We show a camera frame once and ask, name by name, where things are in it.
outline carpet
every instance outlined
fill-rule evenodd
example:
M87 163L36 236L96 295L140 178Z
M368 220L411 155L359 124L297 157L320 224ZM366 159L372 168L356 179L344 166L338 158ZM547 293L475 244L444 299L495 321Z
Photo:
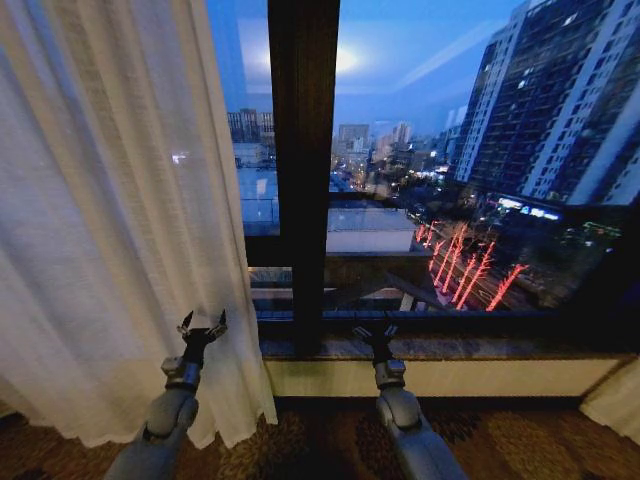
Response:
M423 408L471 479L637 480L640 447L578 411ZM232 449L186 443L178 479L402 479L373 407L279 408ZM87 449L12 416L0 426L0 479L101 478L123 445Z

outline cloudy sky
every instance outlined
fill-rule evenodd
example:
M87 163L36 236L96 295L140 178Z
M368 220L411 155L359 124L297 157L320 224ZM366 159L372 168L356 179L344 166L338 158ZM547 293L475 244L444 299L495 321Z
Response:
M467 104L491 34L522 0L342 0L334 130L437 133ZM266 0L207 0L229 111L271 111Z

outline glass pane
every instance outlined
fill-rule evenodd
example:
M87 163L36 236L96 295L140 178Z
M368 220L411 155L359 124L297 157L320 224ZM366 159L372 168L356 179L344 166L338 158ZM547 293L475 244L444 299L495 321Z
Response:
M245 235L278 235L266 0L207 0L236 157Z
M258 312L293 310L291 267L249 267L249 278L251 298Z
M559 307L640 189L640 4L340 8L325 308Z

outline white rooftop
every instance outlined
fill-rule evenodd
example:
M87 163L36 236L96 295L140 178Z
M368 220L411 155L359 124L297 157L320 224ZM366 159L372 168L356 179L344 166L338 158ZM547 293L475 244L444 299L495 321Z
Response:
M392 208L331 208L327 231L411 231L416 229L404 210Z

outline white curtain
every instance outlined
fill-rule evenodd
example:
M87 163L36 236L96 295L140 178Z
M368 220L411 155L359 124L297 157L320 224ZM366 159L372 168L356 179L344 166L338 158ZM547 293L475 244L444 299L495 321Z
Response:
M586 398L580 410L640 445L640 360L607 379Z
M0 398L127 441L175 326L224 308L190 437L275 422L202 2L0 0L0 39Z

